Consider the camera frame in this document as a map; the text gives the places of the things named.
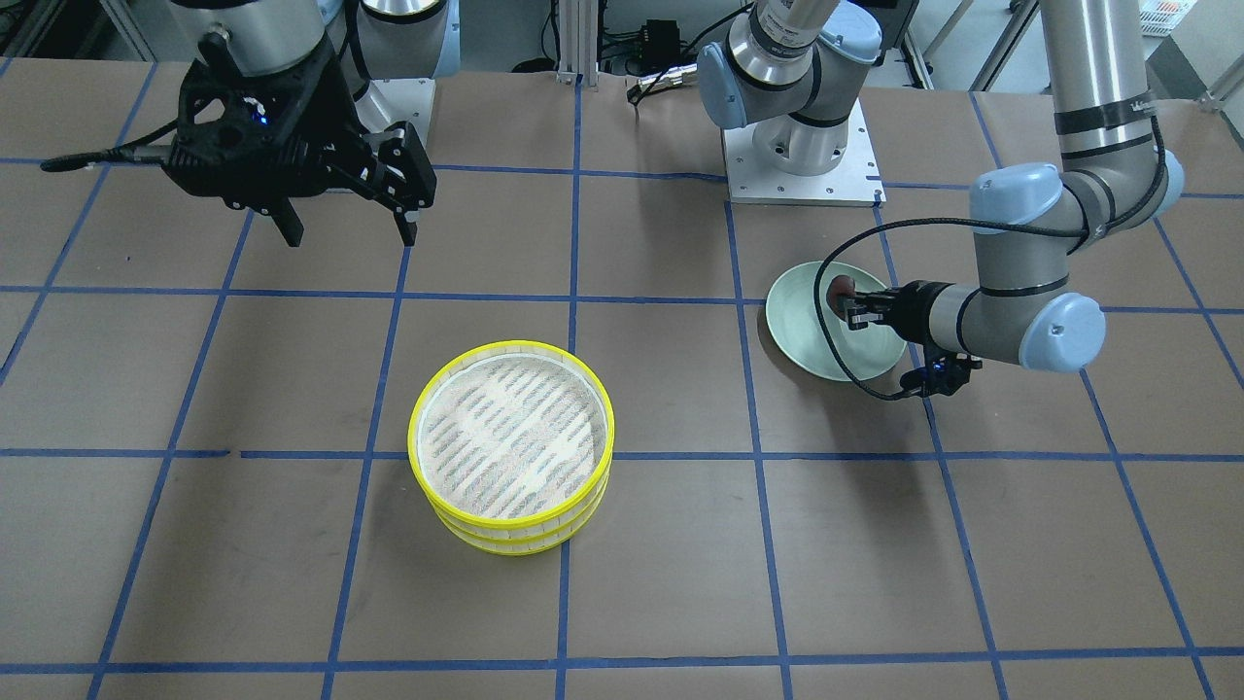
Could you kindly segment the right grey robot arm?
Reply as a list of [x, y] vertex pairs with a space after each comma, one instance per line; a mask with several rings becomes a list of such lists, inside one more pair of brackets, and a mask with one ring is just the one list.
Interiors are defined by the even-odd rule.
[[462, 66], [455, 1], [173, 1], [197, 48], [160, 169], [194, 196], [270, 218], [297, 247], [297, 198], [352, 191], [413, 245], [435, 174], [408, 117], [364, 117], [383, 80]]

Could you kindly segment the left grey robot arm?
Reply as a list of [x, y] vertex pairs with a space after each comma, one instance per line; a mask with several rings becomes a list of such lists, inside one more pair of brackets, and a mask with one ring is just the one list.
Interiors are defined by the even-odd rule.
[[[1069, 259], [1167, 211], [1186, 185], [1164, 148], [1135, 1], [1041, 1], [1060, 164], [983, 173], [969, 191], [974, 285], [911, 282], [862, 292], [829, 262], [802, 292], [820, 344], [857, 380], [831, 318], [919, 344], [906, 395], [945, 393], [982, 361], [1074, 373], [1100, 354], [1100, 305], [1069, 287]], [[695, 58], [699, 93], [724, 131], [753, 127], [781, 172], [820, 177], [846, 147], [848, 112], [882, 50], [880, 22], [848, 1], [756, 1]]]

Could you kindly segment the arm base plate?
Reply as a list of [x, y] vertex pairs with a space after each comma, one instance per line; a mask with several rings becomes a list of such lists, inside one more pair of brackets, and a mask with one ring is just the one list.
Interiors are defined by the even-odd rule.
[[367, 85], [355, 101], [364, 131], [378, 133], [396, 123], [411, 123], [419, 138], [430, 138], [435, 80], [381, 80]]
[[809, 126], [774, 117], [722, 133], [730, 200], [765, 205], [884, 203], [884, 187], [857, 99], [848, 119]]

